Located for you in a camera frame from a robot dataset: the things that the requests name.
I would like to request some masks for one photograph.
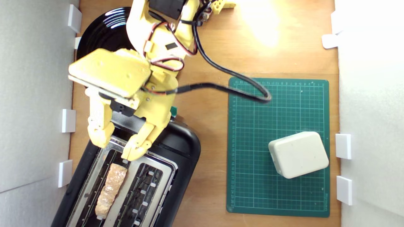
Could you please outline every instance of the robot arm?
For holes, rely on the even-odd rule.
[[[183,59],[196,54],[192,21],[200,4],[200,0],[134,0],[126,30],[136,50],[113,53],[97,49],[70,65],[69,79],[88,87],[88,133],[93,144],[108,144],[114,131],[112,110],[119,112],[117,106],[124,105],[133,110],[125,115],[146,118],[146,123],[129,139],[122,158],[136,160],[151,147],[169,123],[175,97],[174,92],[162,95],[159,91],[177,89],[176,76],[183,68]],[[177,27],[162,17],[152,17],[151,6],[174,19],[181,15]],[[217,0],[210,12],[217,14],[231,6],[235,5]]]

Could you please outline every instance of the white foam board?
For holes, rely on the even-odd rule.
[[[0,193],[0,227],[50,226],[66,188],[57,176]]]
[[[70,3],[78,5],[76,0],[1,3],[0,15],[18,14],[0,23],[0,49],[8,53],[0,55],[0,99],[7,110],[0,112],[0,156],[6,157],[0,158],[0,192],[56,176],[58,163],[68,159],[70,134],[61,133],[61,110],[72,107],[67,67],[76,34],[66,26]]]
[[[355,136],[354,158],[341,160],[341,175],[354,182],[352,207],[360,204],[349,212],[343,205],[343,226],[378,226],[386,218],[375,210],[394,217],[385,226],[404,226],[404,2],[335,4],[358,17],[338,35],[340,130]]]

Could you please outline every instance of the green cutting mat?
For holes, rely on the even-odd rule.
[[[276,172],[268,150],[272,140],[316,131],[330,157],[328,81],[256,80],[271,92],[269,104],[229,97],[227,210],[329,217],[330,168],[286,179]],[[229,84],[260,95],[237,78],[230,79]]]

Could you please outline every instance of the white bracket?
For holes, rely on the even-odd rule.
[[[76,111],[72,109],[62,110],[62,132],[76,131]]]
[[[331,13],[331,30],[332,34],[325,34],[321,37],[323,47],[330,49],[338,47],[338,34],[343,31],[345,21],[343,15],[339,11]]]
[[[80,33],[81,18],[82,14],[80,10],[78,10],[78,8],[76,8],[73,4],[70,4],[69,19],[67,21],[67,25],[76,33]]]
[[[335,134],[335,151],[338,158],[352,159],[350,134]]]
[[[76,42],[74,43],[74,49],[77,50],[78,49],[78,45],[80,43],[81,40],[81,36],[80,37],[76,37]]]
[[[337,176],[337,200],[352,206],[352,180]]]
[[[73,172],[73,160],[67,160],[59,163],[58,187],[63,187],[70,183]]]

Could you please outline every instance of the wooden surface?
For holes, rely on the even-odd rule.
[[[199,28],[206,53],[217,63],[252,77],[326,79],[330,82],[331,210],[330,217],[303,218],[232,214],[225,208],[227,156],[227,94],[199,90],[177,96],[178,113],[198,135],[202,152],[177,213],[175,227],[189,226],[300,226],[340,227],[341,204],[336,199],[339,162],[334,134],[339,131],[337,51],[324,50],[321,35],[331,32],[332,0],[239,0]],[[81,0],[82,32],[100,14],[131,0]],[[187,58],[180,84],[227,84],[229,76],[210,67],[203,58]],[[77,110],[70,158],[74,168],[88,142],[88,99],[74,86]]]

